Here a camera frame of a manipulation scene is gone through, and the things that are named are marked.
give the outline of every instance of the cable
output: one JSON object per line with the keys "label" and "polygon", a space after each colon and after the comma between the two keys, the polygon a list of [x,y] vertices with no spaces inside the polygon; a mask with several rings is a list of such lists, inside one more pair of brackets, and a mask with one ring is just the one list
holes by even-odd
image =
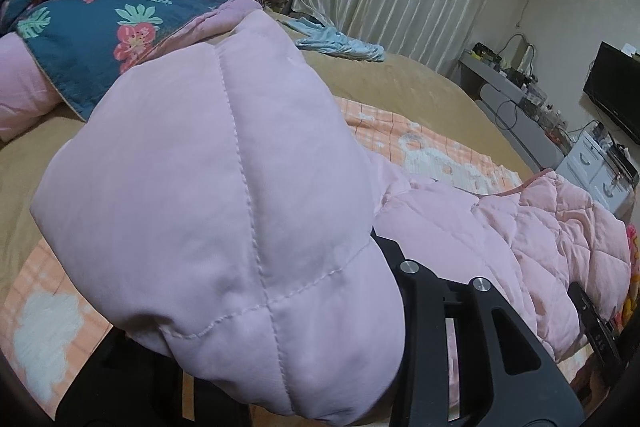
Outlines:
{"label": "cable", "polygon": [[507,43],[504,45],[504,47],[498,52],[498,55],[500,55],[505,49],[507,49],[507,46],[509,45],[509,42],[513,41],[514,38],[516,37],[522,37],[523,39],[527,40],[526,36],[524,35],[524,33],[516,33],[513,34],[509,40],[507,41]]}
{"label": "cable", "polygon": [[[612,142],[612,147],[614,147],[615,149],[617,149],[627,160],[629,159],[626,156],[625,150],[628,151],[627,147],[625,147],[622,144],[619,144],[615,141],[615,139],[613,138],[613,135],[611,133],[609,133],[609,138],[611,139]],[[626,178],[633,183],[634,180],[634,176],[631,174],[631,172],[628,171],[628,169],[626,168],[626,166],[618,161],[615,160],[615,158],[612,158],[613,163],[615,163],[618,166],[618,169],[620,169],[621,171],[624,171],[624,174],[626,174]]]}
{"label": "cable", "polygon": [[[600,109],[598,108],[597,105],[594,104],[594,107],[596,108],[596,111],[598,112],[598,116],[600,117],[600,121],[604,120],[604,117],[602,115],[602,113],[600,112]],[[616,127],[615,129],[611,129],[611,132],[621,132],[622,129],[620,127]]]}
{"label": "cable", "polygon": [[[498,113],[500,113],[500,110],[502,109],[502,106],[506,103],[513,103],[513,118],[515,118],[515,122],[513,122],[513,125],[511,127],[502,127],[501,125],[498,124]],[[514,127],[516,127],[516,124],[518,123],[518,110],[516,109],[517,105],[515,102],[513,102],[513,100],[511,99],[507,99],[504,102],[502,102],[499,106],[498,106],[498,110],[495,112],[495,116],[494,116],[494,123],[495,126],[503,131],[511,131],[513,130]]]}
{"label": "cable", "polygon": [[529,48],[533,50],[533,55],[531,55],[531,61],[529,63],[529,70],[530,70],[529,76],[532,76],[533,75],[533,59],[536,58],[536,47],[533,44],[530,44],[529,46],[527,46],[527,51],[524,52],[525,55],[527,55]]}
{"label": "cable", "polygon": [[569,140],[569,143],[575,143],[575,142],[572,140],[572,138],[567,134],[567,132],[566,132],[564,129],[562,129],[562,128],[558,127],[557,125],[556,125],[555,127],[545,127],[544,125],[540,124],[540,122],[538,122],[538,125],[539,125],[540,127],[542,127],[542,129],[543,129],[544,131],[547,131],[547,132],[559,131],[560,133],[564,134],[564,136],[566,137],[566,139],[567,139],[567,140]]}
{"label": "cable", "polygon": [[[587,125],[585,125],[584,127],[580,127],[580,129],[574,129],[572,131],[566,131],[566,135],[569,137],[569,139],[573,142],[573,143],[578,143],[580,141],[580,138],[582,137],[582,133],[584,133],[584,130],[587,129],[588,126],[590,126],[592,123],[600,123],[600,120],[591,120]],[[578,137],[574,140],[571,138],[571,135],[576,133],[576,132],[580,132],[580,134],[578,134]]]}
{"label": "cable", "polygon": [[518,22],[516,22],[516,28],[520,28],[522,26],[522,20],[524,19],[524,12],[527,11],[527,7],[529,7],[530,1],[531,0],[527,0],[527,2],[524,4],[524,8],[522,9],[522,13],[520,14],[520,18],[518,19]]}

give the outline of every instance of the blue floral blanket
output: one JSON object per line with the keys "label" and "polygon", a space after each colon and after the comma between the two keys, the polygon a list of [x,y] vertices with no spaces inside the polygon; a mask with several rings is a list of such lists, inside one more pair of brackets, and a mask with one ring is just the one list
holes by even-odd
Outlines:
{"label": "blue floral blanket", "polygon": [[87,120],[116,79],[196,17],[229,0],[4,0],[16,32],[66,103]]}

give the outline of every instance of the orange plaid blanket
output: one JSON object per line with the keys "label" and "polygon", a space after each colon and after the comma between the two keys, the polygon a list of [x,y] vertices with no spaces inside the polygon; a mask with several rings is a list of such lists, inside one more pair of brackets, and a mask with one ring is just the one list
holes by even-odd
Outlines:
{"label": "orange plaid blanket", "polygon": [[522,185],[520,177],[489,156],[389,111],[337,98],[356,140],[411,174],[426,174],[474,194],[498,194]]}
{"label": "orange plaid blanket", "polygon": [[[521,184],[515,172],[495,165],[489,156],[398,114],[343,98],[336,102],[360,144],[412,173],[476,194]],[[71,284],[43,239],[0,309],[0,349],[24,386],[55,418],[66,390],[111,327]],[[282,418],[260,408],[252,414],[263,426],[282,425]],[[290,419],[287,425],[296,422]]]}

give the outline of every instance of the black tv screen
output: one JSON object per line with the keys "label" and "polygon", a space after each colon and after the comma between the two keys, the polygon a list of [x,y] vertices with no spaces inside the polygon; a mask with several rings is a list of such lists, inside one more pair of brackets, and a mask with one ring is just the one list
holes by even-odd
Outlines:
{"label": "black tv screen", "polygon": [[640,144],[640,62],[603,42],[584,92]]}

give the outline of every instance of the pink pillow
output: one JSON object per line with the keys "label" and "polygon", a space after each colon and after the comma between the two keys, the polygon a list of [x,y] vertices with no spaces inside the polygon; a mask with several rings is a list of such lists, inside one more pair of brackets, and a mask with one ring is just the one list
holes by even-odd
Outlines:
{"label": "pink pillow", "polygon": [[38,122],[62,98],[15,33],[0,38],[0,140],[9,141]]}

